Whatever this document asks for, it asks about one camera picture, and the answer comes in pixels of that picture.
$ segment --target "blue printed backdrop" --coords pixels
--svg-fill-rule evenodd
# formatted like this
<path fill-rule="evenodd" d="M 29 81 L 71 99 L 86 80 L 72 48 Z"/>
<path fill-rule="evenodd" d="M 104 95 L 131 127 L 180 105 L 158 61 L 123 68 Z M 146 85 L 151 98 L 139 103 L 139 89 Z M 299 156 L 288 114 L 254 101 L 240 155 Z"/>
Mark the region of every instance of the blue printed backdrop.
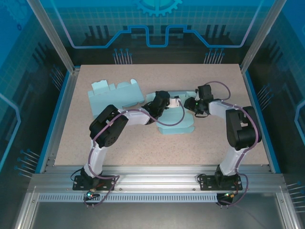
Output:
<path fill-rule="evenodd" d="M 287 1 L 249 67 L 288 184 L 305 182 L 304 12 L 304 1 Z"/>
<path fill-rule="evenodd" d="M 209 48 L 224 48 L 224 62 L 240 63 L 273 0 L 91 0 L 72 6 L 64 0 L 44 0 L 42 4 L 75 64 L 114 63 L 115 48 L 129 48 L 133 63 L 203 63 Z"/>
<path fill-rule="evenodd" d="M 25 0 L 0 0 L 0 31 L 0 94 L 17 106 L 21 120 L 18 128 L 15 110 L 0 98 L 0 227 L 13 228 L 35 169 L 17 158 L 26 160 L 20 150 L 27 148 L 40 154 L 59 96 L 54 73 L 66 71 Z"/>

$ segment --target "speckled tabletop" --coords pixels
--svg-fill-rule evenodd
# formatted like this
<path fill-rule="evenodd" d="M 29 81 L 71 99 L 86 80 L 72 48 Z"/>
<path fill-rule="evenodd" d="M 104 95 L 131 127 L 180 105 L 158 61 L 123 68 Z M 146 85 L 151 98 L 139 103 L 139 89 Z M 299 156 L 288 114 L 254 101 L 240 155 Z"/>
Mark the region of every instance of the speckled tabletop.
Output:
<path fill-rule="evenodd" d="M 55 165 L 84 165 L 91 143 L 89 125 L 93 116 L 87 92 L 91 84 L 108 84 L 135 79 L 145 97 L 159 90 L 192 91 L 205 82 L 218 80 L 232 92 L 228 102 L 241 106 L 250 100 L 238 64 L 137 64 L 82 65 L 62 133 Z M 211 84 L 215 98 L 225 98 L 221 85 Z M 125 128 L 108 150 L 105 165 L 216 165 L 222 162 L 229 144 L 223 119 L 209 116 L 195 119 L 195 130 L 184 135 L 162 135 L 156 126 L 134 125 Z M 264 146 L 250 151 L 244 164 L 268 164 Z"/>

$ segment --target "blue edge trim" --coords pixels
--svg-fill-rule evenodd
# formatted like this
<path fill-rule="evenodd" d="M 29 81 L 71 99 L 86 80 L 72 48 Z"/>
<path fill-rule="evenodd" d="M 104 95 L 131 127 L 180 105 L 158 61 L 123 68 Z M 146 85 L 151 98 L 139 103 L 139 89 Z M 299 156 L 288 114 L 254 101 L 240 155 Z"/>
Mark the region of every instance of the blue edge trim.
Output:
<path fill-rule="evenodd" d="M 50 138 L 51 138 L 51 134 L 52 134 L 52 131 L 53 131 L 53 128 L 54 128 L 54 125 L 55 125 L 55 121 L 56 121 L 56 118 L 57 118 L 59 107 L 61 106 L 61 101 L 62 101 L 62 98 L 63 98 L 63 94 L 65 92 L 69 77 L 70 77 L 70 73 L 69 73 L 69 71 L 67 71 L 66 77 L 65 77 L 65 79 L 62 83 L 61 92 L 59 94 L 59 97 L 58 97 L 58 100 L 57 100 L 57 103 L 56 103 L 56 106 L 55 106 L 53 117 L 51 119 L 50 127 L 49 127 L 49 130 L 48 130 L 46 139 L 44 140 L 44 144 L 43 144 L 43 147 L 42 147 L 42 151 L 41 151 L 41 154 L 40 154 L 40 157 L 39 157 L 39 161 L 38 161 L 35 173 L 40 173 L 41 167 L 43 165 L 43 161 L 44 161 L 44 158 L 45 158 L 46 153 L 47 153 L 47 149 L 48 149 L 49 141 L 50 141 Z"/>
<path fill-rule="evenodd" d="M 251 81 L 250 74 L 249 74 L 248 70 L 246 71 L 245 75 L 246 75 L 246 79 L 247 79 L 248 84 L 249 84 L 250 92 L 251 92 L 252 97 L 253 97 L 254 106 L 256 108 L 257 115 L 259 117 L 259 120 L 260 120 L 260 123 L 261 123 L 261 126 L 262 126 L 262 132 L 264 133 L 266 143 L 267 143 L 267 146 L 268 146 L 268 149 L 269 149 L 269 153 L 270 153 L 270 157 L 271 157 L 271 163 L 273 164 L 273 167 L 274 167 L 274 170 L 275 170 L 274 172 L 275 173 L 281 173 L 280 167 L 278 165 L 278 162 L 277 162 L 277 159 L 276 159 L 276 156 L 275 156 L 275 151 L 273 149 L 271 139 L 270 139 L 267 127 L 266 127 L 266 123 L 264 121 L 263 113 L 262 113 L 262 110 L 259 106 L 257 96 L 256 96 L 256 93 L 255 93 L 255 90 L 254 90 L 254 87 L 253 87 L 253 84 L 252 84 L 252 81 Z"/>
<path fill-rule="evenodd" d="M 249 89 L 250 89 L 250 92 L 251 92 L 252 97 L 253 97 L 254 105 L 255 105 L 256 110 L 257 110 L 257 114 L 259 116 L 259 120 L 261 122 L 262 131 L 263 131 L 264 136 L 266 138 L 266 143 L 267 143 L 268 148 L 269 148 L 270 157 L 271 157 L 271 160 L 272 160 L 272 163 L 273 163 L 273 166 L 274 166 L 275 173 L 281 173 L 280 167 L 278 165 L 278 162 L 277 162 L 277 159 L 276 159 L 276 156 L 275 156 L 275 151 L 274 151 L 273 146 L 271 144 L 271 139 L 270 139 L 270 136 L 268 134 L 266 123 L 265 123 L 264 118 L 263 118 L 263 113 L 261 111 L 261 108 L 259 106 L 256 94 L 255 94 L 255 91 L 254 91 L 254 87 L 253 87 L 249 72 L 246 71 L 245 75 L 246 75 L 246 79 L 247 79 L 248 84 L 249 84 Z M 52 117 L 52 120 L 51 120 L 51 123 L 50 123 L 50 127 L 49 127 L 49 130 L 48 130 L 46 139 L 44 141 L 44 144 L 43 144 L 43 148 L 42 148 L 42 151 L 41 151 L 41 156 L 39 158 L 35 173 L 40 173 L 44 158 L 46 156 L 48 144 L 49 144 L 50 137 L 51 137 L 51 134 L 52 134 L 52 130 L 54 128 L 55 120 L 57 118 L 57 114 L 58 114 L 58 111 L 59 111 L 59 107 L 61 105 L 62 97 L 63 97 L 64 91 L 65 91 L 69 76 L 70 76 L 70 73 L 67 72 L 65 80 L 64 80 L 62 88 L 61 88 L 61 93 L 59 95 L 59 98 L 58 98 L 58 101 L 57 101 L 57 104 L 56 104 L 56 107 L 55 107 L 55 110 L 54 110 L 54 114 L 53 114 L 53 117 Z"/>

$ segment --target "cable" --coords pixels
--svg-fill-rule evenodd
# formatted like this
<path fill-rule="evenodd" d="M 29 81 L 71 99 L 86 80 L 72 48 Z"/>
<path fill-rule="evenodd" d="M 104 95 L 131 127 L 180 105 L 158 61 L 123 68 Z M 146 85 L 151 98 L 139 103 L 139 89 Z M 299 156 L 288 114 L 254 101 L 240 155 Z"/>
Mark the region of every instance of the cable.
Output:
<path fill-rule="evenodd" d="M 74 173 L 72 173 L 72 175 L 70 176 L 71 181 L 73 181 L 73 182 L 74 182 L 74 180 L 72 180 L 72 176 L 73 176 L 74 174 L 76 174 L 77 172 L 79 172 L 79 171 L 81 171 L 81 168 L 80 168 L 80 169 L 78 169 L 78 170 L 76 170 Z"/>
<path fill-rule="evenodd" d="M 88 169 L 89 171 L 97 178 L 99 179 L 115 179 L 114 180 L 114 183 L 113 185 L 111 186 L 111 188 L 109 189 L 109 191 L 107 192 L 107 194 L 104 196 L 104 198 L 97 204 L 95 204 L 95 206 L 98 206 L 100 205 L 102 202 L 104 202 L 104 200 L 108 197 L 108 195 L 110 194 L 110 191 L 114 188 L 115 184 L 117 183 L 118 179 L 120 178 L 120 175 L 117 175 L 117 176 L 112 176 L 112 177 L 101 177 L 97 174 L 95 174 L 91 168 L 91 156 L 92 156 L 92 153 L 96 147 L 96 139 L 109 127 L 112 125 L 112 123 L 114 123 L 115 120 L 117 120 L 120 116 L 122 116 L 123 114 L 127 113 L 127 112 L 130 112 L 130 111 L 138 111 L 138 112 L 141 112 L 145 115 L 147 115 L 148 117 L 150 117 L 152 120 L 154 120 L 155 122 L 161 124 L 161 125 L 164 125 L 164 126 L 175 126 L 175 125 L 178 125 L 180 122 L 182 122 L 182 120 L 184 119 L 184 116 L 185 116 L 185 109 L 183 107 L 183 105 L 181 104 L 181 102 L 179 101 L 179 105 L 181 106 L 182 108 L 182 111 L 183 111 L 183 115 L 182 115 L 182 118 L 177 122 L 177 123 L 174 123 L 174 124 L 165 124 L 165 123 L 162 123 L 160 121 L 158 121 L 157 119 L 155 119 L 154 117 L 152 117 L 149 113 L 147 113 L 146 111 L 144 110 L 141 110 L 141 109 L 130 109 L 130 110 L 126 110 L 126 111 L 123 111 L 121 113 L 119 113 L 117 116 L 115 116 L 93 139 L 93 147 L 91 148 L 91 151 L 89 153 L 89 157 L 88 157 Z"/>
<path fill-rule="evenodd" d="M 227 91 L 229 93 L 229 96 L 227 98 L 222 99 L 223 101 L 228 100 L 229 98 L 231 98 L 231 91 L 230 91 L 229 87 L 227 85 L 225 85 L 223 82 L 220 82 L 220 81 L 210 81 L 210 82 L 205 83 L 204 85 L 207 85 L 209 83 L 219 83 L 219 84 L 221 84 L 222 86 L 224 86 L 227 89 Z"/>
<path fill-rule="evenodd" d="M 230 107 L 237 108 L 237 109 L 241 110 L 244 113 L 244 115 L 249 119 L 249 121 L 251 122 L 251 125 L 253 126 L 254 131 L 255 131 L 255 141 L 254 141 L 253 145 L 250 146 L 249 148 L 247 148 L 242 153 L 242 155 L 240 156 L 240 158 L 238 159 L 238 161 L 237 161 L 237 163 L 235 165 L 235 173 L 240 175 L 240 176 L 244 176 L 246 178 L 246 187 L 245 187 L 245 191 L 244 191 L 242 197 L 240 197 L 239 200 L 237 200 L 235 203 L 228 205 L 228 207 L 233 207 L 233 206 L 236 206 L 244 198 L 244 196 L 246 195 L 246 193 L 248 191 L 248 187 L 249 187 L 248 176 L 246 174 L 239 173 L 237 168 L 239 167 L 239 164 L 241 163 L 241 161 L 242 161 L 243 157 L 245 156 L 245 154 L 256 146 L 256 144 L 258 143 L 259 136 L 258 136 L 258 129 L 257 129 L 257 126 L 255 125 L 255 122 L 253 121 L 251 116 L 242 107 L 237 106 L 237 105 L 233 105 L 233 104 L 229 104 L 229 103 L 226 103 L 226 102 L 223 102 L 223 101 L 222 101 L 222 103 L 224 105 L 227 105 L 227 106 L 230 106 Z"/>
<path fill-rule="evenodd" d="M 236 194 L 238 194 L 238 183 L 234 182 L 234 184 L 235 184 L 235 187 L 236 187 Z"/>
<path fill-rule="evenodd" d="M 200 177 L 200 176 L 206 176 L 206 174 L 201 173 L 201 174 L 199 174 L 199 175 L 197 176 L 197 181 L 198 181 L 198 183 L 201 183 L 201 182 L 199 181 L 199 177 Z"/>
<path fill-rule="evenodd" d="M 227 204 L 227 206 L 230 206 L 230 202 L 228 202 L 228 201 L 225 201 L 225 200 L 221 200 L 220 202 L 223 202 L 223 203 L 225 203 L 225 204 Z M 261 225 L 263 228 L 265 228 L 265 229 L 268 229 L 268 227 L 266 227 L 262 222 L 260 222 L 254 215 L 252 215 L 248 210 L 246 210 L 246 209 L 244 209 L 244 208 L 242 208 L 242 207 L 240 207 L 240 206 L 236 206 L 237 208 L 239 208 L 240 210 L 242 210 L 242 211 L 245 211 L 246 213 L 248 213 L 249 214 L 249 216 L 251 216 L 259 225 Z"/>

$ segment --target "blue circuit graphic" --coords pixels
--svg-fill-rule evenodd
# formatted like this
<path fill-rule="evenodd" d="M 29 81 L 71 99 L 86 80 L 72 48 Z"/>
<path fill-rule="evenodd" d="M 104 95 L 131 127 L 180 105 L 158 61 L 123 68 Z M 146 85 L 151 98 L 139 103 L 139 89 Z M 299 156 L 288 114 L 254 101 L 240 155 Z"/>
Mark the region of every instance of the blue circuit graphic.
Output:
<path fill-rule="evenodd" d="M 181 0 L 134 0 L 138 10 L 143 13 L 148 13 L 149 16 L 160 14 L 165 16 L 167 13 L 172 13 L 173 9 L 177 9 L 177 5 L 182 3 Z"/>
<path fill-rule="evenodd" d="M 67 36 L 67 38 L 68 38 L 68 40 L 69 40 L 71 46 L 72 46 L 73 48 L 75 48 L 75 49 L 106 49 L 106 48 L 108 48 L 108 47 L 109 47 L 109 46 L 110 46 L 110 45 L 111 45 L 111 44 L 112 44 L 121 34 L 132 33 L 132 29 L 133 29 L 133 28 L 135 28 L 135 29 L 141 28 L 141 29 L 144 29 L 144 30 L 145 30 L 146 44 L 147 44 L 147 46 L 150 47 L 150 48 L 165 48 L 165 47 L 167 47 L 168 44 L 169 44 L 169 35 L 170 35 L 169 32 L 170 32 L 170 29 L 171 29 L 171 28 L 182 28 L 184 33 L 193 33 L 193 34 L 194 34 L 196 37 L 198 37 L 198 39 L 199 39 L 203 44 L 205 44 L 205 46 L 208 47 L 208 48 L 241 48 L 241 47 L 244 45 L 244 43 L 245 43 L 245 41 L 246 41 L 246 39 L 247 39 L 247 37 L 248 37 L 248 35 L 249 35 L 249 32 L 250 32 L 250 30 L 251 30 L 251 28 L 252 28 L 252 26 L 253 26 L 253 24 L 254 24 L 256 18 L 257 18 L 258 12 L 260 11 L 260 9 L 261 9 L 261 7 L 262 7 L 263 2 L 264 2 L 264 0 L 262 0 L 262 1 L 260 2 L 258 8 L 256 9 L 256 12 L 255 12 L 255 14 L 254 14 L 254 16 L 253 16 L 253 18 L 252 18 L 252 20 L 251 20 L 251 23 L 250 23 L 250 25 L 249 25 L 249 27 L 248 27 L 248 29 L 247 29 L 245 35 L 244 35 L 244 38 L 243 38 L 241 44 L 239 44 L 239 45 L 217 45 L 217 44 L 213 44 L 213 45 L 212 45 L 212 44 L 209 44 L 209 43 L 200 35 L 200 33 L 199 33 L 197 30 L 187 29 L 187 25 L 186 25 L 186 24 L 174 24 L 174 25 L 168 25 L 168 26 L 166 27 L 166 30 L 165 30 L 165 43 L 164 43 L 164 44 L 151 44 L 151 43 L 150 43 L 149 28 L 148 28 L 146 25 L 129 25 L 129 26 L 127 26 L 127 30 L 118 31 L 118 32 L 117 32 L 117 33 L 107 42 L 106 45 L 76 46 L 76 45 L 74 45 L 74 43 L 73 43 L 73 41 L 72 41 L 72 38 L 71 38 L 71 36 L 70 36 L 70 34 L 69 34 L 69 32 L 68 32 L 68 30 L 67 30 L 67 28 L 66 28 L 66 26 L 65 26 L 65 24 L 64 24 L 64 22 L 63 22 L 63 20 L 62 20 L 62 18 L 61 18 L 61 16 L 60 16 L 60 13 L 58 12 L 58 9 L 57 9 L 57 7 L 56 7 L 54 1 L 51 0 L 51 3 L 52 3 L 52 5 L 53 5 L 53 7 L 54 7 L 54 10 L 55 10 L 55 13 L 56 13 L 56 15 L 57 15 L 57 17 L 58 17 L 58 19 L 59 19 L 59 21 L 60 21 L 60 23 L 61 23 L 61 25 L 62 25 L 64 31 L 65 31 L 65 33 L 66 33 L 66 36 Z"/>

